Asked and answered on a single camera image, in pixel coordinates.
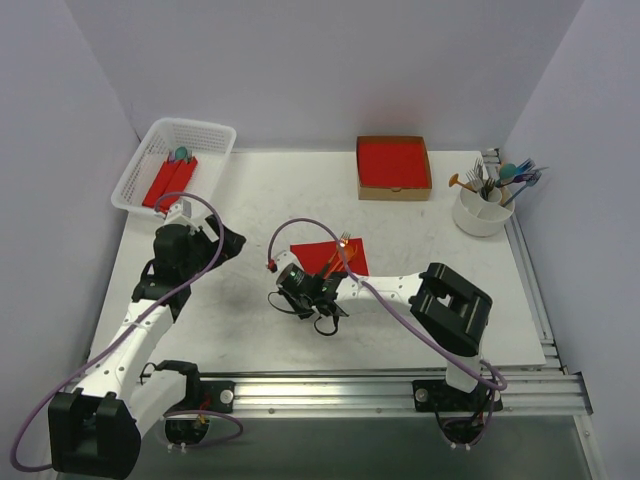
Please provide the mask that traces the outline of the red paper napkin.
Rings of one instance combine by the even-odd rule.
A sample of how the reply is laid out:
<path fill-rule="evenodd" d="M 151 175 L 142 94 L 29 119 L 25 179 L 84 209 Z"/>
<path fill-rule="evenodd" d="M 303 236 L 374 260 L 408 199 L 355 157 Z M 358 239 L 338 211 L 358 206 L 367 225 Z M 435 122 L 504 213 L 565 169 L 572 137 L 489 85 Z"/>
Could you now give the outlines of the red paper napkin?
<path fill-rule="evenodd" d="M 351 238 L 347 244 L 355 251 L 354 257 L 349 261 L 349 267 L 357 275 L 368 276 L 366 253 L 361 238 Z M 302 268 L 310 273 L 316 274 L 330 260 L 336 261 L 333 254 L 336 253 L 336 245 L 333 241 L 292 244 L 290 251 L 297 257 Z"/>

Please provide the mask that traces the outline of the gold fork green handle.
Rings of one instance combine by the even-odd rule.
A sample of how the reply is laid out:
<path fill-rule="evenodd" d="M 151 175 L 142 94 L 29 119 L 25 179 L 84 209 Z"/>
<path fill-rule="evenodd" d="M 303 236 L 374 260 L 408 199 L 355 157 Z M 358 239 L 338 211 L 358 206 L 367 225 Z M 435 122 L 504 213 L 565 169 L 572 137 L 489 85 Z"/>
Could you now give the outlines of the gold fork green handle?
<path fill-rule="evenodd" d="M 322 267 L 322 269 L 320 270 L 320 274 L 322 276 L 325 276 L 329 270 L 329 268 L 331 267 L 334 259 L 339 255 L 339 251 L 341 248 L 344 248 L 345 246 L 348 245 L 349 240 L 351 238 L 351 233 L 348 231 L 344 231 L 339 239 L 339 242 L 333 252 L 333 254 L 329 257 L 329 259 L 326 261 L 326 263 L 324 264 L 324 266 Z"/>

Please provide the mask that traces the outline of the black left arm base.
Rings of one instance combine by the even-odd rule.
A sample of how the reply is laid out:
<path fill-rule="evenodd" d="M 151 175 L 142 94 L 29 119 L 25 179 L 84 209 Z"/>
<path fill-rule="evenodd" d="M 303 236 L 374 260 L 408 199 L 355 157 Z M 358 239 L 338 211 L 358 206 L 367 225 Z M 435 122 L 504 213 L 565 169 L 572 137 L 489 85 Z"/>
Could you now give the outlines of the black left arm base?
<path fill-rule="evenodd" d="M 202 381 L 194 393 L 189 393 L 168 415 L 161 418 L 155 430 L 159 443 L 169 450 L 182 452 L 221 445 L 241 437 L 244 425 L 232 416 L 236 383 L 231 380 Z M 235 431 L 215 437 L 215 420 L 229 422 Z"/>

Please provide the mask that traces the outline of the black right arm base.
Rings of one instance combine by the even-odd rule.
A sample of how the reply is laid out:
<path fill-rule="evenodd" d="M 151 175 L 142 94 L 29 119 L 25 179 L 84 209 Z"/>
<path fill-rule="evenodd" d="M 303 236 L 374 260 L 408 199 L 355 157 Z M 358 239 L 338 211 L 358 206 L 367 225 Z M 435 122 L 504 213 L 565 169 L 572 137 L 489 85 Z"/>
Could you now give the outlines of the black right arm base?
<path fill-rule="evenodd" d="M 478 384 L 470 393 L 450 387 L 444 380 L 414 380 L 414 409 L 432 413 L 447 444 L 471 450 L 486 434 L 496 412 L 503 410 L 501 394 Z"/>

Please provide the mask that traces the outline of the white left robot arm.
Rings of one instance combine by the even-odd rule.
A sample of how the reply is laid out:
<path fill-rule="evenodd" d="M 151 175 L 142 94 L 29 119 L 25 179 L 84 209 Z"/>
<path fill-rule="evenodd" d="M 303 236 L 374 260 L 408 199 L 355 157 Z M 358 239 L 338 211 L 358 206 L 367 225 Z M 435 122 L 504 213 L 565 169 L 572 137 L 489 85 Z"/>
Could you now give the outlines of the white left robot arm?
<path fill-rule="evenodd" d="M 178 319 L 195 277 L 238 256 L 244 236 L 214 217 L 217 235 L 183 224 L 160 227 L 154 256 L 141 272 L 114 339 L 70 392 L 48 406 L 51 460 L 55 471 L 107 479 L 132 472 L 143 436 L 165 413 L 196 410 L 210 396 L 196 364 L 165 360 L 150 378 L 140 374 L 160 339 Z"/>

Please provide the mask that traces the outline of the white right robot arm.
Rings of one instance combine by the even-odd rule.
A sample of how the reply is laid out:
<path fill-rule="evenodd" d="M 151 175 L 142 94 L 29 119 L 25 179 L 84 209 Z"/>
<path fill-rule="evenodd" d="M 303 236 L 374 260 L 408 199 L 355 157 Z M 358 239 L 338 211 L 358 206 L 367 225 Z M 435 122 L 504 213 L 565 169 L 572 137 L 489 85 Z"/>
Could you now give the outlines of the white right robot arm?
<path fill-rule="evenodd" d="M 301 319 L 315 314 L 334 320 L 388 313 L 447 362 L 443 395 L 465 409 L 479 397 L 481 345 L 493 306 L 491 297 L 442 263 L 421 273 L 326 279 L 291 262 L 277 268 L 277 293 Z"/>

